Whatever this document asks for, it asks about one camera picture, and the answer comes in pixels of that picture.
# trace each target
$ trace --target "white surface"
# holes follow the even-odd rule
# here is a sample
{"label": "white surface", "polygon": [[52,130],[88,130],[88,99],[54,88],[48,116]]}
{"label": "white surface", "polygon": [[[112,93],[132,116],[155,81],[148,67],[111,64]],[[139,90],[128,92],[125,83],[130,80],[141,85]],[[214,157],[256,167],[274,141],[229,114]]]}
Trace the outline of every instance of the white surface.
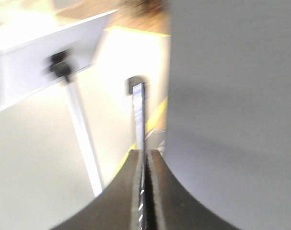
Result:
{"label": "white surface", "polygon": [[[48,58],[57,52],[71,49],[73,72],[90,65],[111,13],[112,11],[63,26],[54,33],[14,47],[8,47],[12,44],[5,43],[0,56],[0,75],[3,81],[0,85],[4,86],[0,104],[6,106],[52,84],[55,78],[52,73],[48,73]],[[39,24],[34,23],[33,26],[40,28]],[[6,33],[6,37],[14,37],[18,32]],[[20,33],[27,34],[25,29]]]}
{"label": "white surface", "polygon": [[153,111],[166,96],[170,37],[111,27],[102,44],[95,55],[96,65],[77,74],[77,84],[106,186],[136,141],[127,79],[147,77],[147,109]]}
{"label": "white surface", "polygon": [[165,159],[243,230],[291,230],[291,0],[172,0]]}
{"label": "white surface", "polygon": [[93,191],[56,84],[0,112],[0,230],[46,230],[78,212]]}

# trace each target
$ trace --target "gray curved surface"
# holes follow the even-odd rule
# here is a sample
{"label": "gray curved surface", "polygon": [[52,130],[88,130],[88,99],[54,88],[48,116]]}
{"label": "gray curved surface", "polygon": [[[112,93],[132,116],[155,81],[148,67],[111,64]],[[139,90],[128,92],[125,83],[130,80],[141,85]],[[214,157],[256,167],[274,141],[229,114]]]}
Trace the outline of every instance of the gray curved surface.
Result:
{"label": "gray curved surface", "polygon": [[174,177],[158,150],[151,150],[147,156],[157,230],[238,230],[193,198]]}
{"label": "gray curved surface", "polygon": [[171,6],[166,162],[230,223],[291,230],[291,0]]}

